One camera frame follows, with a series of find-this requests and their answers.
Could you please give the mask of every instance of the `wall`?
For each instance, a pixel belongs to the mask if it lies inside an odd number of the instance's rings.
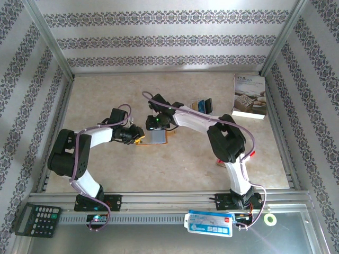
[[[22,204],[37,189],[70,85],[22,2],[0,0],[0,8],[0,253],[6,253]]]
[[[339,252],[339,1],[310,1],[267,77],[303,189]]]
[[[295,0],[36,3],[82,74],[260,70]]]

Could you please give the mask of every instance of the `calculator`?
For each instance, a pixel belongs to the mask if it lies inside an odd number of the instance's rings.
[[[27,203],[15,227],[16,235],[52,238],[59,222],[61,207]]]

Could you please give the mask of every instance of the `robotic arm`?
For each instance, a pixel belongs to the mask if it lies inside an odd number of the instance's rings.
[[[113,108],[111,116],[106,118],[99,125],[104,126],[121,122],[125,119],[126,115],[126,111]],[[67,129],[61,130],[48,158],[48,168],[57,175],[67,179],[71,179],[73,175],[76,136],[77,133],[74,131]],[[137,127],[130,122],[127,122],[125,125],[101,127],[85,131],[79,137],[78,168],[72,186],[80,193],[103,201],[103,187],[93,179],[87,170],[90,149],[98,144],[112,141],[132,144],[138,142],[144,136],[142,128]]]
[[[159,106],[149,101],[149,107],[155,114],[147,117],[146,129],[168,129],[170,127],[169,125],[173,124],[206,133],[214,154],[225,163],[230,175],[230,192],[234,204],[238,208],[246,208],[248,201],[254,194],[254,189],[248,181],[246,166],[240,161],[244,157],[246,139],[239,128],[211,121],[211,119],[219,119],[235,123],[233,118],[227,114],[221,117],[208,115],[209,120],[207,120],[199,117],[199,115],[201,115],[206,118],[206,115],[200,112],[194,111],[194,115],[187,114],[187,112],[192,110],[182,103],[175,102],[173,105],[170,105],[160,94],[153,96],[152,100],[166,104],[169,107]],[[171,108],[171,106],[180,108],[185,112],[175,110]]]

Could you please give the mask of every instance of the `blue and white label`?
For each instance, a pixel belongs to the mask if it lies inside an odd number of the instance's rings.
[[[226,213],[210,213],[190,211],[185,216],[185,228],[191,233],[232,236],[232,215]]]
[[[220,234],[229,234],[229,228],[224,226],[210,226],[201,224],[190,224],[190,230],[200,232],[213,232]]]

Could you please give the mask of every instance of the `wire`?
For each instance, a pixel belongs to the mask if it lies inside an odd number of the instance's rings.
[[[196,113],[194,110],[185,110],[185,109],[182,109],[182,108],[179,108],[179,107],[174,107],[174,106],[171,106],[171,105],[167,105],[167,104],[164,104],[164,103],[160,103],[160,102],[157,102],[155,101],[154,99],[148,97],[146,94],[148,95],[152,95],[150,92],[147,92],[147,91],[143,91],[142,92],[142,95],[143,97],[145,97],[146,99],[148,99],[150,102],[153,102],[159,106],[163,106],[163,107],[167,107],[167,108],[171,108],[171,109],[174,109],[174,110],[178,110],[180,112],[184,112],[184,113],[187,113],[187,114],[191,114],[191,115],[195,115],[199,118],[202,118],[202,119],[205,119],[205,120],[208,120],[210,122],[216,122],[216,123],[223,123],[223,124],[228,124],[228,125],[231,125],[231,126],[234,126],[234,127],[237,127],[243,131],[245,131],[252,139],[252,148],[251,150],[243,157],[240,159],[240,161],[244,161],[247,157],[249,157],[252,152],[254,151],[254,148],[255,148],[255,138],[254,136],[252,135],[252,133],[246,129],[245,127],[242,127],[241,125],[238,125],[236,123],[232,123],[232,122],[227,122],[227,121],[224,121],[224,120],[220,120],[220,119],[214,119],[214,118],[211,118],[209,115],[206,115],[206,114],[201,114],[201,113]]]
[[[249,212],[248,216],[252,217],[253,216],[253,205],[252,205],[252,203],[249,204],[249,208],[251,209],[251,211]]]
[[[262,185],[259,185],[259,184],[253,184],[249,181],[249,179],[245,176],[245,173],[244,173],[244,168],[243,168],[243,163],[245,162],[245,160],[252,154],[252,152],[254,151],[255,149],[255,138],[254,136],[252,135],[252,133],[246,129],[245,127],[242,127],[241,125],[238,125],[236,123],[232,123],[232,122],[227,122],[227,121],[224,121],[224,120],[220,120],[220,119],[213,119],[211,117],[209,117],[208,115],[205,115],[205,114],[201,114],[201,113],[196,113],[194,110],[185,110],[185,109],[182,109],[182,108],[178,108],[178,107],[174,107],[174,106],[171,106],[171,105],[167,105],[167,104],[164,104],[164,103],[160,103],[160,102],[157,102],[156,100],[152,99],[153,96],[150,92],[147,92],[147,91],[143,91],[142,92],[142,95],[143,97],[145,97],[146,99],[148,99],[150,102],[153,102],[159,106],[163,106],[163,107],[167,107],[167,108],[172,108],[174,110],[178,110],[178,111],[181,111],[181,112],[184,112],[184,113],[187,113],[187,114],[191,114],[191,115],[195,115],[199,118],[202,118],[202,119],[205,119],[205,120],[208,120],[210,122],[216,122],[216,123],[223,123],[223,124],[228,124],[228,125],[231,125],[231,126],[234,126],[234,127],[237,127],[243,131],[245,131],[249,137],[252,139],[252,148],[250,149],[250,151],[245,155],[243,156],[242,158],[240,158],[240,168],[241,168],[241,171],[242,171],[242,175],[243,175],[243,178],[249,182],[249,184],[253,187],[257,187],[257,188],[261,188],[263,191],[264,191],[264,200],[263,200],[263,204],[262,204],[262,207],[257,215],[257,217],[252,221],[251,224],[249,225],[245,225],[243,227],[240,227],[241,229],[248,229],[250,228],[251,226],[254,225],[254,223],[259,219],[260,215],[262,214],[263,210],[264,210],[264,206],[266,204],[266,198],[267,198],[267,192],[266,192],[266,189],[264,186]]]
[[[178,128],[179,127],[179,125],[176,125],[174,128],[171,128],[171,129],[165,129],[166,131],[173,131],[173,130],[175,130],[176,128]]]
[[[93,201],[96,201],[97,203],[99,203],[99,204],[105,206],[105,207],[107,208],[107,210],[108,210],[108,215],[107,215],[105,224],[103,224],[101,227],[95,229],[96,232],[99,231],[99,230],[102,230],[102,229],[108,224],[108,222],[109,222],[109,220],[110,220],[110,216],[111,216],[111,209],[110,209],[110,207],[109,207],[107,204],[105,204],[104,202],[102,202],[102,201],[99,200],[99,199],[96,199],[95,197],[89,196],[88,194],[84,193],[80,188],[78,188],[78,187],[75,185],[75,182],[74,182],[74,181],[75,181],[76,173],[77,173],[77,171],[78,171],[78,163],[79,163],[79,139],[80,139],[80,136],[81,136],[82,134],[84,134],[86,131],[94,130],[94,129],[99,129],[99,128],[112,127],[112,126],[116,126],[116,125],[120,125],[120,124],[124,123],[126,120],[128,120],[128,119],[131,117],[132,108],[131,108],[131,106],[130,106],[129,104],[121,104],[118,108],[121,108],[121,107],[123,107],[123,106],[127,106],[127,107],[129,108],[129,113],[128,113],[127,117],[126,117],[124,120],[122,120],[122,121],[120,121],[120,122],[117,122],[117,123],[112,123],[112,124],[101,124],[101,125],[98,124],[98,125],[96,125],[96,126],[92,126],[92,127],[83,129],[83,130],[81,130],[81,131],[79,131],[79,132],[77,133],[76,139],[75,139],[75,149],[74,149],[74,150],[75,150],[75,161],[74,161],[73,174],[72,174],[71,179],[69,180],[69,183],[70,183],[70,185],[71,185],[76,191],[79,192],[80,195],[82,195],[82,196],[84,196],[84,197],[87,197],[87,198],[89,198],[89,199],[91,199],[91,200],[93,200]],[[91,227],[92,222],[93,222],[93,220],[91,220],[90,223],[89,223],[89,225],[88,225],[88,227],[89,227],[90,230],[93,230],[92,227]]]

